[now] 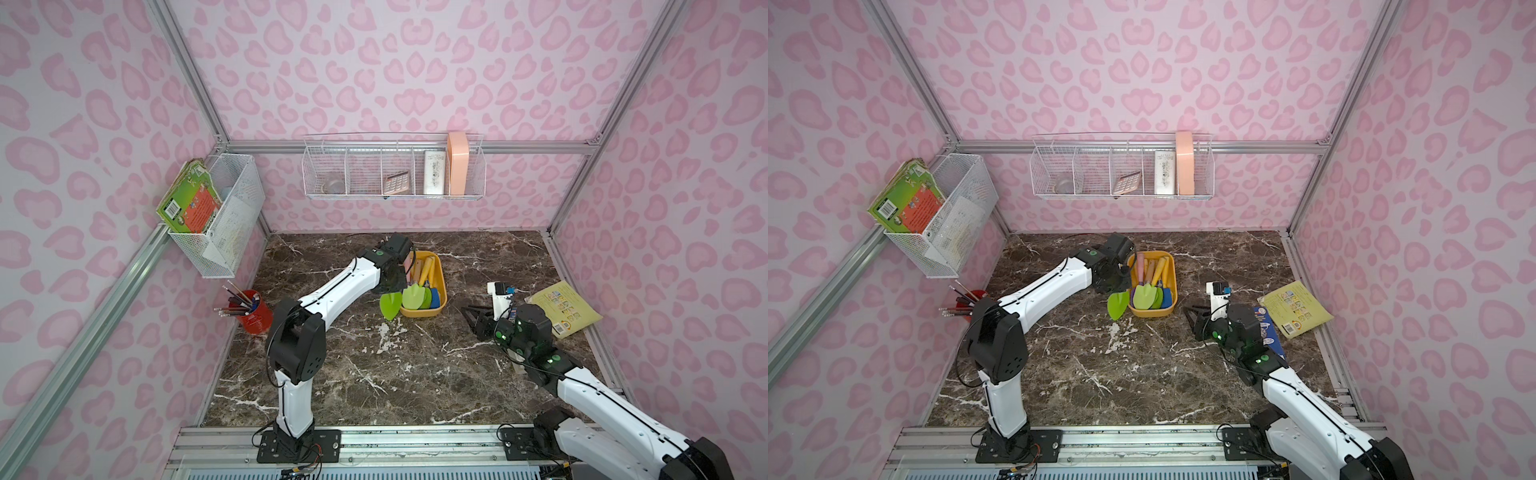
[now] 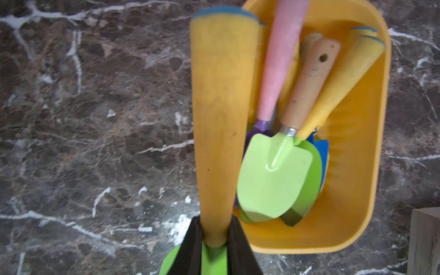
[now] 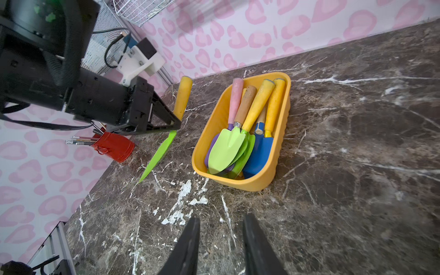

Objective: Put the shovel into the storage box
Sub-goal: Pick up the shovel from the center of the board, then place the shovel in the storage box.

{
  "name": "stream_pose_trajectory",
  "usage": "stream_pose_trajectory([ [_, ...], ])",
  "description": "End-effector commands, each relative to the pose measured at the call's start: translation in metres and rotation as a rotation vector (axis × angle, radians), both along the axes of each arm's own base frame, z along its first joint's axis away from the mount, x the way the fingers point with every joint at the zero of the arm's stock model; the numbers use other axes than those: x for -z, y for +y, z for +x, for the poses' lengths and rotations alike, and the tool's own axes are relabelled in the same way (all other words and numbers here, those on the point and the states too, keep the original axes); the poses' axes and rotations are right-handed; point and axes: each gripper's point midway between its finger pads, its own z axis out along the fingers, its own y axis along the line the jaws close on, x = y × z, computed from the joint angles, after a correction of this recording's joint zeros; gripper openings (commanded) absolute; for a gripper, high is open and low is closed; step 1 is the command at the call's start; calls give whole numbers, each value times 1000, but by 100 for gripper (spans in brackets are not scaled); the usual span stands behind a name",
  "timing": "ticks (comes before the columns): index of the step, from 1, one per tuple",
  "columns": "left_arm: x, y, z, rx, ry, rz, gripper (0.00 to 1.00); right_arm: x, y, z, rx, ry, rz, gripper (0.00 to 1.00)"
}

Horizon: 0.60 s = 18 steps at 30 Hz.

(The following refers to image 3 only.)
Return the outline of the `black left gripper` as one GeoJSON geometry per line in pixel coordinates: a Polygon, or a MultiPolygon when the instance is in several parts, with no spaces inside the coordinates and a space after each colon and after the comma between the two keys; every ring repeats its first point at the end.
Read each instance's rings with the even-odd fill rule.
{"type": "Polygon", "coordinates": [[[181,125],[146,79],[136,77],[125,87],[86,69],[80,70],[65,112],[77,120],[105,123],[109,132],[123,136],[169,132],[181,125]]]}

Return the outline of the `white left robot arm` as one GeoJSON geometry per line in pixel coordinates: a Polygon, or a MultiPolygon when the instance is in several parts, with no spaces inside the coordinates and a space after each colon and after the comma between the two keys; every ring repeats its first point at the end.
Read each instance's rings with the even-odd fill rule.
{"type": "Polygon", "coordinates": [[[81,128],[140,135],[178,130],[181,120],[141,77],[164,59],[143,39],[125,50],[113,82],[81,66],[95,31],[95,1],[1,2],[1,119],[31,105],[63,111],[81,128]]]}

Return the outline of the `green shovel blue-tipped handle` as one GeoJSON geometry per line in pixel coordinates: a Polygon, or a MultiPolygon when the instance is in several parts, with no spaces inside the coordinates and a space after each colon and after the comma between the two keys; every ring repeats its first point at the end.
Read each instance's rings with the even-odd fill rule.
{"type": "Polygon", "coordinates": [[[241,133],[246,134],[245,140],[247,141],[247,147],[244,153],[235,162],[233,169],[226,175],[229,179],[236,179],[239,173],[243,170],[244,166],[248,162],[251,153],[254,149],[256,142],[255,135],[250,134],[250,131],[256,122],[257,118],[261,114],[263,108],[265,107],[271,93],[275,88],[275,83],[271,80],[265,79],[260,85],[258,92],[253,100],[250,110],[242,126],[241,133]]]}

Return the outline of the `purple shovel pink handle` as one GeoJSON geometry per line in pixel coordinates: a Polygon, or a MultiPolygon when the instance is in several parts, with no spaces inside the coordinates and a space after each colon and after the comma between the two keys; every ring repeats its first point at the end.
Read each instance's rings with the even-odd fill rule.
{"type": "MultiPolygon", "coordinates": [[[[235,78],[232,83],[232,90],[229,103],[229,116],[228,116],[228,127],[227,129],[231,131],[234,128],[234,120],[236,118],[237,111],[241,102],[242,89],[244,81],[241,78],[235,78]]],[[[210,148],[205,157],[204,164],[209,167],[209,156],[213,146],[215,145],[220,134],[217,134],[211,142],[210,148]]]]}

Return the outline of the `green shovel yellow handle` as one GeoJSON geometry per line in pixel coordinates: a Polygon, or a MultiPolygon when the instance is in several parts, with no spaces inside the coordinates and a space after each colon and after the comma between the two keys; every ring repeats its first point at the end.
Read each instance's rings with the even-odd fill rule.
{"type": "Polygon", "coordinates": [[[286,81],[284,79],[275,79],[273,82],[275,83],[275,88],[268,100],[268,109],[264,132],[265,138],[272,137],[286,86],[286,81]]]}

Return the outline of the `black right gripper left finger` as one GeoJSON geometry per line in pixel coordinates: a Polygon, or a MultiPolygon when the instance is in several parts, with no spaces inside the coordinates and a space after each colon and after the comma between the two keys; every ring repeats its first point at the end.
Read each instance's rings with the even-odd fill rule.
{"type": "Polygon", "coordinates": [[[200,219],[191,217],[159,275],[196,275],[200,219]]]}

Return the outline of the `blue shovel wooden handle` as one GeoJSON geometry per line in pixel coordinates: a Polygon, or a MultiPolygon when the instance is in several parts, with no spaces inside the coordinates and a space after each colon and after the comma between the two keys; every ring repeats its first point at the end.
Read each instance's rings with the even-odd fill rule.
{"type": "Polygon", "coordinates": [[[270,150],[272,149],[273,137],[265,137],[264,135],[267,109],[268,105],[264,107],[256,121],[254,130],[256,142],[250,158],[243,169],[244,178],[246,179],[255,176],[264,168],[268,161],[270,150]]]}

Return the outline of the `green shovel wooden handle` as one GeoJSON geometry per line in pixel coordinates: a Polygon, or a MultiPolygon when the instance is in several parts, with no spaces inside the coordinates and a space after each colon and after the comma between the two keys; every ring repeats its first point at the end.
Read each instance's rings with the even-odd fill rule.
{"type": "Polygon", "coordinates": [[[245,95],[234,120],[233,129],[223,129],[213,146],[209,161],[209,173],[218,174],[228,168],[239,152],[244,140],[245,134],[241,133],[242,125],[248,115],[250,107],[256,96],[257,88],[250,85],[246,88],[245,95]]]}

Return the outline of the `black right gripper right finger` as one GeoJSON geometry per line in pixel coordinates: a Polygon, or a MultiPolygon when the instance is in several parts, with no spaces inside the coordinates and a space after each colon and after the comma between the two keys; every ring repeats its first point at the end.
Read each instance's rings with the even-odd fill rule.
{"type": "Polygon", "coordinates": [[[287,275],[254,214],[244,216],[246,275],[287,275]]]}

